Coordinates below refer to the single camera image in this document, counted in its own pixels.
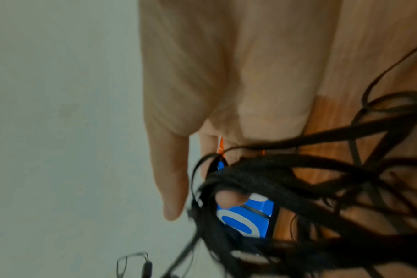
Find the skin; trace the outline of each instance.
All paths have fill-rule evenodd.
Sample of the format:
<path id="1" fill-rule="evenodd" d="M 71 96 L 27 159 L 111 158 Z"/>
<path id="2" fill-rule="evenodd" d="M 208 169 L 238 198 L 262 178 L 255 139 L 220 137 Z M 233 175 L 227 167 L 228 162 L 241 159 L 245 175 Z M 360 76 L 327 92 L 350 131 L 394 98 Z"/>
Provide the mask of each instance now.
<path id="1" fill-rule="evenodd" d="M 188 195 L 191 134 L 203 156 L 216 152 L 218 136 L 229 148 L 302 132 L 339 9 L 321 0 L 140 1 L 144 119 L 167 220 L 179 217 Z M 223 191 L 216 199 L 231 207 L 247 196 Z"/>

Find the white wall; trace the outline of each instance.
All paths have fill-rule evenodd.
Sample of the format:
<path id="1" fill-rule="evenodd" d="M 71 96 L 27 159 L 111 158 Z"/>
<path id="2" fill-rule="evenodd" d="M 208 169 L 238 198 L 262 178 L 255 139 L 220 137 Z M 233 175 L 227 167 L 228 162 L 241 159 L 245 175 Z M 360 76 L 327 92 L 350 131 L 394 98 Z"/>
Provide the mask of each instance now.
<path id="1" fill-rule="evenodd" d="M 110 278 L 141 250 L 159 277 L 190 239 L 150 173 L 137 21 L 135 0 L 0 0 L 0 277 Z M 216 273 L 198 253 L 190 277 Z"/>

